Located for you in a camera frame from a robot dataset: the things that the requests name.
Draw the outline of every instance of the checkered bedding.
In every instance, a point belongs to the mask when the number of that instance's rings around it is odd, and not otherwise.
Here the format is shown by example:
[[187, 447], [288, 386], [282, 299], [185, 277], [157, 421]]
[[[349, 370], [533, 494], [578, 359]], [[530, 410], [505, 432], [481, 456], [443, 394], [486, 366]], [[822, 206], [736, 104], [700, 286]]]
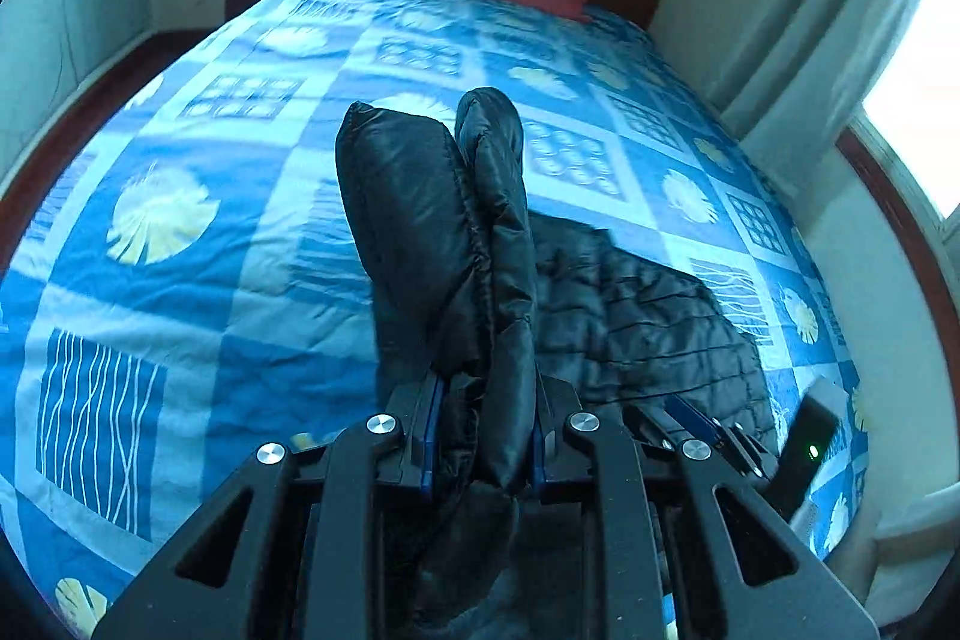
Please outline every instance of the checkered bedding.
[[592, 15], [265, 0], [86, 145], [0, 287], [0, 522], [78, 632], [256, 446], [373, 411], [370, 288], [333, 157], [354, 100], [449, 125], [464, 91], [501, 88], [531, 208], [702, 278], [757, 340], [781, 440], [815, 378], [851, 392], [812, 492], [810, 547], [837, 543], [867, 434], [823, 280], [647, 34]]

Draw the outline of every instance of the curtain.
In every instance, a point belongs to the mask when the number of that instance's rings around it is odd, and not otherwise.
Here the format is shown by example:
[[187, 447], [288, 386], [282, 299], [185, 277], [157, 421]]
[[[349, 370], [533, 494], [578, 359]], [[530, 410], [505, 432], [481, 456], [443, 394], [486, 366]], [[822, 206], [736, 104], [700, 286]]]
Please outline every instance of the curtain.
[[707, 100], [789, 201], [870, 92], [920, 0], [770, 0]]

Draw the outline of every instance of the black fabric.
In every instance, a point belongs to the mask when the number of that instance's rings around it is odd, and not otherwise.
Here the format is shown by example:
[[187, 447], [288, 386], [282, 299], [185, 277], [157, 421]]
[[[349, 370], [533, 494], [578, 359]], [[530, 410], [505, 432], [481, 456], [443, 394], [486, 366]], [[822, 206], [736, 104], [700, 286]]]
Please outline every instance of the black fabric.
[[[493, 88], [464, 95], [454, 137], [357, 103], [337, 138], [344, 210], [373, 280], [380, 398], [429, 365], [449, 381], [440, 501], [387, 528], [388, 577], [410, 581], [392, 626], [409, 637], [577, 633], [579, 509], [520, 499], [536, 372], [570, 381], [609, 420], [642, 401], [678, 431], [661, 411], [678, 393], [776, 449], [752, 338], [696, 278], [605, 231], [528, 213], [522, 150], [517, 110]], [[662, 552], [661, 574], [667, 584]]]

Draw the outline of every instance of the black jacket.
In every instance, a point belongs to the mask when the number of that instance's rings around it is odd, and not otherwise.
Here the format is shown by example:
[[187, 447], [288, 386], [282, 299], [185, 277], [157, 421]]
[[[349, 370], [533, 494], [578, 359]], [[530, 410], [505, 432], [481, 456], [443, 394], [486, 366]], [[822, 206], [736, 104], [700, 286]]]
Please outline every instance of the black jacket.
[[679, 393], [776, 450], [752, 338], [696, 278], [605, 231], [528, 213], [522, 151], [517, 110], [493, 88], [463, 96], [452, 137], [362, 103], [337, 137], [344, 210], [373, 280], [381, 402], [427, 367], [449, 381], [443, 501], [390, 535], [417, 636], [575, 634], [579, 515], [518, 499], [536, 372], [570, 381], [584, 408], [613, 420], [643, 401], [667, 431], [680, 427], [659, 408]]

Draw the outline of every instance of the window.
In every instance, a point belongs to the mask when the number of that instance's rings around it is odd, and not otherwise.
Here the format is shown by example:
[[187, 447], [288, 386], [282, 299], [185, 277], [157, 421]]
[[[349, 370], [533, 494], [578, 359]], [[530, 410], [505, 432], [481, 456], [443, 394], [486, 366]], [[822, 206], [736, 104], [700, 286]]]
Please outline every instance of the window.
[[872, 130], [909, 170], [940, 223], [960, 206], [958, 67], [960, 0], [921, 0], [904, 40], [863, 101]]

